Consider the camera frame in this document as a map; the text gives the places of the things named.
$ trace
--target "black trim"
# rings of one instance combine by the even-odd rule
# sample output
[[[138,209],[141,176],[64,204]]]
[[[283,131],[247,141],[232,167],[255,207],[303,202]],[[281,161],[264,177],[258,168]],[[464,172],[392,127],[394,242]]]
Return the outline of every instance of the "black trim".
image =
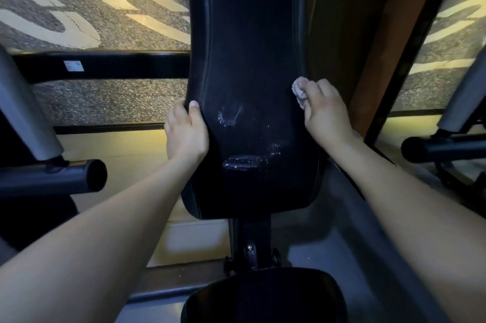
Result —
[[[189,296],[210,283],[226,278],[224,259],[147,268],[127,304]]]
[[[417,109],[411,111],[391,111],[388,117],[410,117],[410,116],[434,116],[437,114],[443,114],[443,108],[435,109]]]
[[[31,84],[55,80],[188,78],[190,51],[76,51],[12,54]],[[69,72],[64,61],[80,61]]]
[[[386,118],[389,117],[390,111],[397,99],[400,89],[410,71],[410,68],[415,61],[415,58],[422,47],[424,39],[429,33],[432,22],[437,15],[442,0],[426,0],[422,11],[417,19],[417,22],[410,34],[405,49],[398,61],[397,68],[393,73],[392,79],[388,84],[386,92],[380,105],[376,111],[373,122],[371,123],[367,135],[365,137],[365,143],[369,146],[373,146],[380,131],[385,124]]]
[[[163,128],[163,122],[141,122],[108,125],[54,126],[54,131],[57,135],[71,135],[79,133],[162,130]]]

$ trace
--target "black seat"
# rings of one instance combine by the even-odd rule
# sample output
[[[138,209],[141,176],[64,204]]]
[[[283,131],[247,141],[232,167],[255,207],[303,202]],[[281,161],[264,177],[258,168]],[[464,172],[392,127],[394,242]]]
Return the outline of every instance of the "black seat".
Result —
[[[189,0],[191,69],[210,151],[182,198],[195,217],[258,216],[311,203],[322,151],[292,82],[307,74],[306,0]]]
[[[346,322],[343,295],[327,273],[271,268],[243,273],[200,289],[186,302],[181,322]]]

